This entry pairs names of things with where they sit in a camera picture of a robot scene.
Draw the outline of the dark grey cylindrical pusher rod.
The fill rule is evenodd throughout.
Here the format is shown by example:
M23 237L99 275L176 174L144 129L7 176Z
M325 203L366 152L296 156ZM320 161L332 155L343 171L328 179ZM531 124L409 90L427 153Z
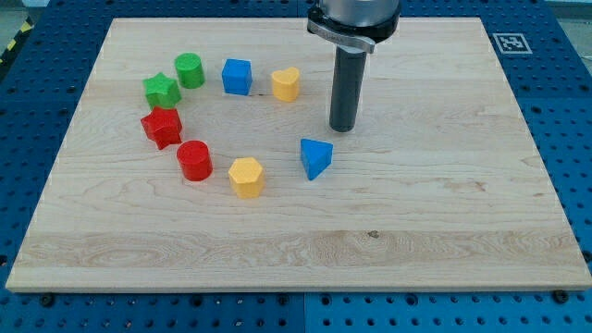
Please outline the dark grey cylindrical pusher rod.
M329 109L329 126L337 132L351 131L356 122L366 52L336 47Z

